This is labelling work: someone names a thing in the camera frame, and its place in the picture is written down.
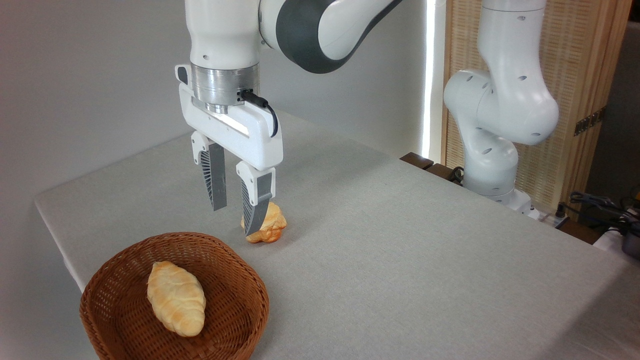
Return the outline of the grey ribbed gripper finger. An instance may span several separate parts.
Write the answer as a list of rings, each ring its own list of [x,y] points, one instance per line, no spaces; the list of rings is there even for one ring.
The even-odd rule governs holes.
[[[194,163],[200,166],[215,211],[227,206],[226,155],[220,144],[195,131],[190,136]]]
[[[258,170],[240,161],[236,171],[241,180],[244,235],[249,237],[261,229],[269,202],[275,197],[275,168]]]

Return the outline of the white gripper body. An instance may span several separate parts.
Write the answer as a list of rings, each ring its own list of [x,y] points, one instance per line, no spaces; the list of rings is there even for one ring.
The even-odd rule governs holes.
[[[231,70],[178,64],[174,76],[180,82],[182,114],[190,127],[259,171],[282,162],[277,117],[242,97],[258,93],[258,64]]]

